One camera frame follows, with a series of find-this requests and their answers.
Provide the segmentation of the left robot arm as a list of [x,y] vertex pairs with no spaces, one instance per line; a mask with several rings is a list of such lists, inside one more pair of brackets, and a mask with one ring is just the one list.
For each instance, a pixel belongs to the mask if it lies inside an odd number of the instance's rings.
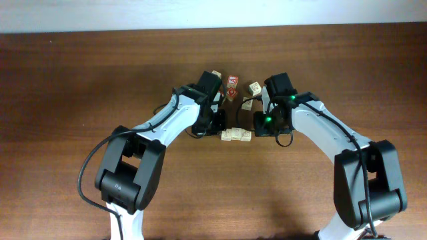
[[112,239],[143,239],[143,211],[159,185],[167,147],[186,129],[196,139],[224,131],[225,90],[218,72],[205,71],[197,83],[173,89],[151,119],[132,129],[119,126],[103,141],[95,188],[110,214]]

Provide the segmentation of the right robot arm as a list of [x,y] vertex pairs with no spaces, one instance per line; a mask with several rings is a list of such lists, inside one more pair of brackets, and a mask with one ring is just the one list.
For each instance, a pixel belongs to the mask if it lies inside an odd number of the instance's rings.
[[381,239],[377,226],[408,205],[395,146],[349,128],[313,93],[298,93],[287,73],[267,78],[259,99],[263,109],[254,113],[257,137],[300,132],[334,165],[336,213],[313,238]]

